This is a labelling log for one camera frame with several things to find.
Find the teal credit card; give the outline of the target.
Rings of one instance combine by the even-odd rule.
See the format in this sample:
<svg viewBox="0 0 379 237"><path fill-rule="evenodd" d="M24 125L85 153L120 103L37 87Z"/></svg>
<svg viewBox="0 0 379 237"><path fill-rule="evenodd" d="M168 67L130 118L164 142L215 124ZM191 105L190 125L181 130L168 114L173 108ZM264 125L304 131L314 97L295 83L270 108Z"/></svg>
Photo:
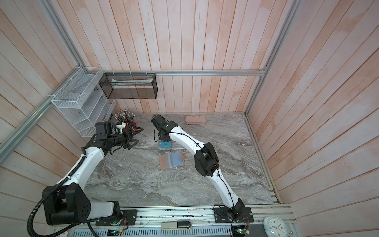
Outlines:
<svg viewBox="0 0 379 237"><path fill-rule="evenodd" d="M168 142L163 142L163 141L159 141L159 148L163 148L163 149L171 149L172 148L172 142L171 141L168 141Z"/></svg>

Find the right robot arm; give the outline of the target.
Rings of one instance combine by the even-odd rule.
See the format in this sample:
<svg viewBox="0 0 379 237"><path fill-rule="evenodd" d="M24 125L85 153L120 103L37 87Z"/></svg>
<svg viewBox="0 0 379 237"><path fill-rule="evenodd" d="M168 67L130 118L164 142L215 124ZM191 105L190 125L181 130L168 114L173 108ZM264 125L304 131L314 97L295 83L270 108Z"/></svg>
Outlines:
<svg viewBox="0 0 379 237"><path fill-rule="evenodd" d="M185 132L177 123L168 121L162 115L154 115L151 122L157 130L161 141L175 141L194 156L194 164L197 172L210 180L222 198L228 214L233 221L237 221L245 205L223 176L213 144L210 142L203 143L195 139Z"/></svg>

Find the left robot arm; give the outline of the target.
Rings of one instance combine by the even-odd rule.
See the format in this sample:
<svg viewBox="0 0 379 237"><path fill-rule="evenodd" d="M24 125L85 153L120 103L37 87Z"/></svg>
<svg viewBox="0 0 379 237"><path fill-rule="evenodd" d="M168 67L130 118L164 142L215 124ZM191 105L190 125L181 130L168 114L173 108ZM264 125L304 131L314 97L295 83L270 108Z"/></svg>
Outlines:
<svg viewBox="0 0 379 237"><path fill-rule="evenodd" d="M95 129L96 132L90 141L82 147L79 160L66 176L56 185L43 190L42 199L33 208L27 220L29 236L39 236L34 230L33 222L41 207L44 209L48 225L66 225L64 229L53 233L53 237L77 225L90 226L92 222L101 219L111 225L124 222L118 201L91 202L83 190L99 162L107 154L113 154L121 148L130 150L134 147L139 141L133 137L143 131L143 128L133 124L106 121L96 123Z"/></svg>

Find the red pen cup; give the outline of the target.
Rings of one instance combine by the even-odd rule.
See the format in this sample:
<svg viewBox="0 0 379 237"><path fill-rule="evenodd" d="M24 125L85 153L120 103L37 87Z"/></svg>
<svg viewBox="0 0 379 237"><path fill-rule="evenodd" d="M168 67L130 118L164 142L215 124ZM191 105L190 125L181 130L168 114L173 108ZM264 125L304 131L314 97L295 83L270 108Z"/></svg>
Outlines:
<svg viewBox="0 0 379 237"><path fill-rule="evenodd" d="M125 129L127 130L134 130L137 131L138 129L135 127L136 123L135 122L127 122Z"/></svg>

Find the grey black handheld device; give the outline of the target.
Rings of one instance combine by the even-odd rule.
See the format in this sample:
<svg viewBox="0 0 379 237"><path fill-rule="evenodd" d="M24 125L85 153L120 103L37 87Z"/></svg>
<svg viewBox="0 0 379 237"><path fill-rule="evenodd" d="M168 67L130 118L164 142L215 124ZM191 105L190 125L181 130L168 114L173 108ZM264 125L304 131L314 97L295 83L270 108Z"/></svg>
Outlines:
<svg viewBox="0 0 379 237"><path fill-rule="evenodd" d="M179 229L191 229L192 223L190 221L170 221L162 222L162 230L179 230Z"/></svg>

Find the white analog clock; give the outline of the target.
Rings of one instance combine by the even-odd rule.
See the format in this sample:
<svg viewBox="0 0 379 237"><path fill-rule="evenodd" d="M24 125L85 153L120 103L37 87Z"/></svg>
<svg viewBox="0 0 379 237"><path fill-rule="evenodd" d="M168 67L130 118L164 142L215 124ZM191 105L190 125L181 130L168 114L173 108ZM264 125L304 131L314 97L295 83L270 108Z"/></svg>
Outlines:
<svg viewBox="0 0 379 237"><path fill-rule="evenodd" d="M266 217L263 225L268 237L289 237L289 230L285 222L279 217Z"/></svg>

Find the black mesh wall basket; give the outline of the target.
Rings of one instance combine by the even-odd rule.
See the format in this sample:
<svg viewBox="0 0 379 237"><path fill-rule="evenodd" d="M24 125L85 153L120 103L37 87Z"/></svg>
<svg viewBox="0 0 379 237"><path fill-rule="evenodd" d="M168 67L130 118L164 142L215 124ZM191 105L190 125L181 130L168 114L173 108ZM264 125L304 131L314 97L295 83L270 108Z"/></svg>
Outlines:
<svg viewBox="0 0 379 237"><path fill-rule="evenodd" d="M156 99L158 94L153 73L105 73L99 85L108 99Z"/></svg>

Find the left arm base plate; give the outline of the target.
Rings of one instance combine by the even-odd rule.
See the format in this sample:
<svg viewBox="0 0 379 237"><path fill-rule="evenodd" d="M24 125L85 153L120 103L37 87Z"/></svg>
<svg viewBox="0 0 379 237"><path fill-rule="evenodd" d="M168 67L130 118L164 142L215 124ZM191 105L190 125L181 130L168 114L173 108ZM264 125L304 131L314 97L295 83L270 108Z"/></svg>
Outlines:
<svg viewBox="0 0 379 237"><path fill-rule="evenodd" d="M137 218L137 209L122 209L110 217L99 218L96 226L134 226Z"/></svg>

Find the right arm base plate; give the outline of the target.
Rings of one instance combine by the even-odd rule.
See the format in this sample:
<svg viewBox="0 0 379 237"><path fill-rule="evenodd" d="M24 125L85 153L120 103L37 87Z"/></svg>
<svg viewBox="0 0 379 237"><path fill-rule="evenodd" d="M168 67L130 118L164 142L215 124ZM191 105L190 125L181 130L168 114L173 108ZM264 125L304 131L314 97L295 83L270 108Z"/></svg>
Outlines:
<svg viewBox="0 0 379 237"><path fill-rule="evenodd" d="M238 223L238 224L250 224L254 222L253 213L250 207L245 207L238 217L232 213L227 207L214 206L214 220L216 223Z"/></svg>

